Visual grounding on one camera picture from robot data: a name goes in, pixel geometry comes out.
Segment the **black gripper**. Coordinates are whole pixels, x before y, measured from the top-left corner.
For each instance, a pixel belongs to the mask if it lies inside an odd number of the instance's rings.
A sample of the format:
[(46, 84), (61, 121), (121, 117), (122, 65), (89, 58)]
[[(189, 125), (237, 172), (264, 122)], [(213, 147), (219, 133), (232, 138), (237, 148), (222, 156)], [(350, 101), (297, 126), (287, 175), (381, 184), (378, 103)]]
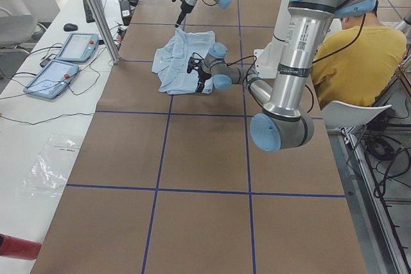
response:
[(190, 4), (187, 3), (182, 3), (180, 6), (181, 12), (179, 14), (179, 17), (175, 23), (175, 27), (179, 28), (182, 22), (184, 21), (185, 17), (187, 14), (191, 13), (193, 10), (193, 7)]
[(202, 93), (202, 91), (205, 87), (205, 82), (206, 82), (206, 80), (211, 78), (211, 74), (205, 72), (201, 66), (197, 66), (196, 71), (198, 73), (198, 83), (197, 83), (197, 87), (195, 89), (195, 92), (196, 93)]

